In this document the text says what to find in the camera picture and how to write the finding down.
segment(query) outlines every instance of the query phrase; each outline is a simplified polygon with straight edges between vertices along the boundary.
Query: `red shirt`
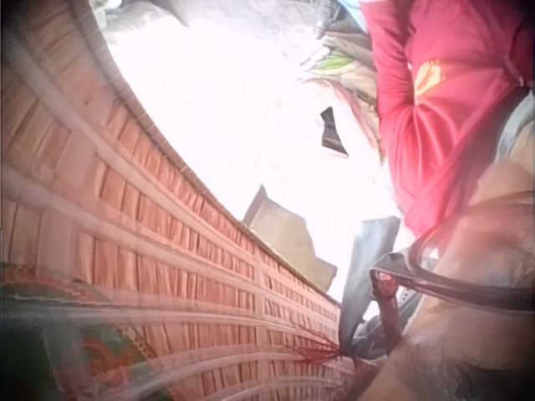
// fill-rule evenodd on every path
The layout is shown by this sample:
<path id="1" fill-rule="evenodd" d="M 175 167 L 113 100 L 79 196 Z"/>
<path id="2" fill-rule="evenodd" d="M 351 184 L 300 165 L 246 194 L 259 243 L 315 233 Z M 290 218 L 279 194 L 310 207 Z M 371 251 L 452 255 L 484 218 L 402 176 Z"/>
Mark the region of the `red shirt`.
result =
<path id="1" fill-rule="evenodd" d="M 466 204 L 491 164 L 507 116 L 532 86 L 534 32 L 506 0 L 361 6 L 397 201 L 421 235 Z"/>

